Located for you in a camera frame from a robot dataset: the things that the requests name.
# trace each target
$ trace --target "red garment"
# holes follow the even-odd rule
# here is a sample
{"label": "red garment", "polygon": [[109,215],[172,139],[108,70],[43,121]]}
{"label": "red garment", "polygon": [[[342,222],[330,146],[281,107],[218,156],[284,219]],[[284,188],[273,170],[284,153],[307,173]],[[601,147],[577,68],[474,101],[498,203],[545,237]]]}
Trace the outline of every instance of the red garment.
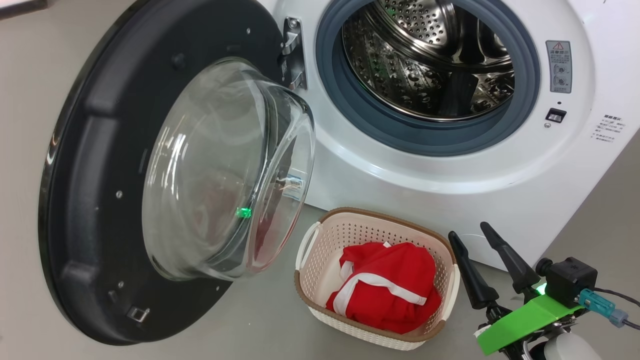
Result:
{"label": "red garment", "polygon": [[440,307],[442,299],[433,286],[436,265],[423,247],[354,245],[343,249],[340,267],[346,281],[326,308],[359,323],[405,334]]}

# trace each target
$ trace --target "stainless steel drum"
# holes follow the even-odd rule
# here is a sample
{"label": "stainless steel drum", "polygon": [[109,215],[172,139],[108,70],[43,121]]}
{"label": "stainless steel drum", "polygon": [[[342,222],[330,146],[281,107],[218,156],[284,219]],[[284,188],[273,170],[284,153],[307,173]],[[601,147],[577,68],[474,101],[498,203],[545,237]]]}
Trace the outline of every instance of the stainless steel drum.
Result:
{"label": "stainless steel drum", "polygon": [[439,0],[377,0],[342,27],[358,80],[393,109],[430,121],[462,121],[504,104],[514,74],[498,36]]}

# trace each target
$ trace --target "perforated basket wall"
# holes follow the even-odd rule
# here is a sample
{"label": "perforated basket wall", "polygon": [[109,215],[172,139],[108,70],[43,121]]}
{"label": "perforated basket wall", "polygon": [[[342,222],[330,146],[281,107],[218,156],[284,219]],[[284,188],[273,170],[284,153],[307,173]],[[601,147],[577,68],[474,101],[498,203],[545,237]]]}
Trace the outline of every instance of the perforated basket wall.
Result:
{"label": "perforated basket wall", "polygon": [[[436,263],[434,285],[442,297],[438,311],[408,334],[375,329],[324,308],[326,299],[340,284],[332,280],[335,258],[342,249],[366,242],[410,242],[429,250]],[[300,245],[296,266],[296,288],[312,314],[346,334],[398,350],[412,350],[442,330],[455,303],[460,274],[451,248],[441,235],[397,218],[353,208],[333,210],[315,224]]]}

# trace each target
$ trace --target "teal connector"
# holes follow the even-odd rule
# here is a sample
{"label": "teal connector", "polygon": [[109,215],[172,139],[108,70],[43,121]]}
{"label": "teal connector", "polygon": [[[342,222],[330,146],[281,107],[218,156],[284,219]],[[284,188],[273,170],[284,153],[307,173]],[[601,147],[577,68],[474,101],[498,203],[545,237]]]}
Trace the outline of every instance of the teal connector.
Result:
{"label": "teal connector", "polygon": [[627,312],[616,309],[616,304],[601,297],[589,289],[584,289],[580,292],[578,297],[578,304],[584,306],[586,309],[598,313],[611,322],[616,327],[623,327],[624,320],[628,318]]}

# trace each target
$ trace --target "transparent glass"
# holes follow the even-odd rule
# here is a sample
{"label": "transparent glass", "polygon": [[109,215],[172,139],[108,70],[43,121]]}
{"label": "transparent glass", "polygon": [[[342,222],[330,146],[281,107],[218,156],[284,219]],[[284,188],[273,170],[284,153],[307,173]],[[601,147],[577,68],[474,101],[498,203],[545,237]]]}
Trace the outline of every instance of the transparent glass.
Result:
{"label": "transparent glass", "polygon": [[307,104],[240,59],[203,70],[173,104],[142,202],[147,254],[172,280],[266,269],[307,194],[315,134]]}

